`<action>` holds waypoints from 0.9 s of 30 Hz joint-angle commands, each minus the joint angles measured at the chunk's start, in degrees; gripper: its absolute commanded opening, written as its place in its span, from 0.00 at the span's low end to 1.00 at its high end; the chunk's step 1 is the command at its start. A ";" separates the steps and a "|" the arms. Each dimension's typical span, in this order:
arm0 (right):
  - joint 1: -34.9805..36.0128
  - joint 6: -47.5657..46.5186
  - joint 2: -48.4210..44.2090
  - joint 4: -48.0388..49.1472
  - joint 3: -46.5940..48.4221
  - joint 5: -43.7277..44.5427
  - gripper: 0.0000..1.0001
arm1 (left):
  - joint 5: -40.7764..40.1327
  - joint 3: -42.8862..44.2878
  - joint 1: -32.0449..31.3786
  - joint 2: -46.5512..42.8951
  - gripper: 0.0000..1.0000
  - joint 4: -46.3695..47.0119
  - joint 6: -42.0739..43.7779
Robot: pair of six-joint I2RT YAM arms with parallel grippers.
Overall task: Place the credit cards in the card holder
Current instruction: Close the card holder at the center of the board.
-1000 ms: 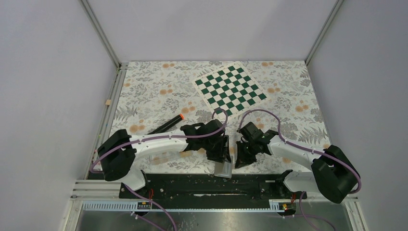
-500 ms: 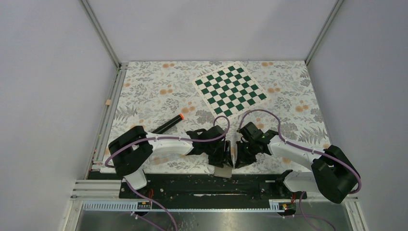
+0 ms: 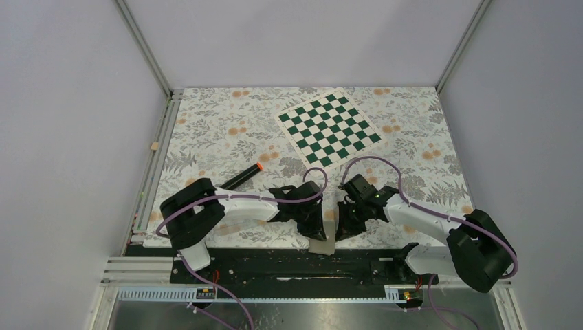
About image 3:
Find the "grey leather card holder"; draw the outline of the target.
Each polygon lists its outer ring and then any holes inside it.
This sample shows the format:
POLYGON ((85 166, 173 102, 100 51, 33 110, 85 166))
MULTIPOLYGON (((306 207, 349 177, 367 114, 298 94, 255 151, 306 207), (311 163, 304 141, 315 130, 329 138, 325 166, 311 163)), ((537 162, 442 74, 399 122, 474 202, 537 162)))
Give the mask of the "grey leather card holder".
POLYGON ((322 229, 323 240, 309 239, 308 252, 311 254, 331 256, 336 250, 336 222, 324 220, 322 229))

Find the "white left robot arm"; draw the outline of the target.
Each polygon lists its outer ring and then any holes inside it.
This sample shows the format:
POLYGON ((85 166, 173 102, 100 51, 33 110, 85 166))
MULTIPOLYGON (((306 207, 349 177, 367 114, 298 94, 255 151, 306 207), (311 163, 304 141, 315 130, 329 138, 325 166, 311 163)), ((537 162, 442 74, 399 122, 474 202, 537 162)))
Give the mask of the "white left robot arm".
POLYGON ((163 222, 156 234, 169 239, 187 264, 187 274, 203 283, 211 278, 214 267, 206 236, 225 219, 267 223, 292 220, 300 235, 326 241, 322 193, 313 181, 263 192, 236 192, 216 187, 210 179, 203 178, 162 202, 159 209, 163 222))

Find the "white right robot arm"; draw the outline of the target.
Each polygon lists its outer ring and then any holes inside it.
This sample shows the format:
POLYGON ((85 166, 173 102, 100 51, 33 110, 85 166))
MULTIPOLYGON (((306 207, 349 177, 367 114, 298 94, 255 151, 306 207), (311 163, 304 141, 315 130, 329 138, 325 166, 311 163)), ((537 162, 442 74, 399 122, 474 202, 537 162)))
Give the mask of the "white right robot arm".
POLYGON ((340 202, 336 241, 366 231, 368 220, 408 226, 439 246, 409 243, 395 255, 394 273, 403 283, 420 275, 456 276, 472 289, 487 293, 511 267, 514 249, 494 220, 482 210, 461 218, 406 202, 396 188, 377 189, 361 175, 341 185, 348 202, 340 202))

